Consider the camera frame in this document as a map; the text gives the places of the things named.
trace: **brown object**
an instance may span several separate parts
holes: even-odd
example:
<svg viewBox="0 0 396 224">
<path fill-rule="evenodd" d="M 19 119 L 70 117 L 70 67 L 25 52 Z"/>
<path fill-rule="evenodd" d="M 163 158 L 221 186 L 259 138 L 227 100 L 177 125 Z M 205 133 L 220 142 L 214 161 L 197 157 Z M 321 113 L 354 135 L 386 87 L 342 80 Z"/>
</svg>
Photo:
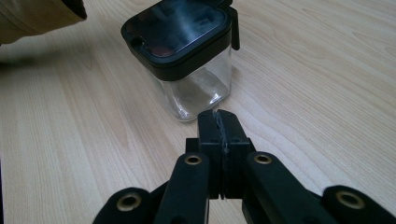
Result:
<svg viewBox="0 0 396 224">
<path fill-rule="evenodd" d="M 28 35 L 42 35 L 86 18 L 82 0 L 2 0 L 0 44 Z"/>
</svg>

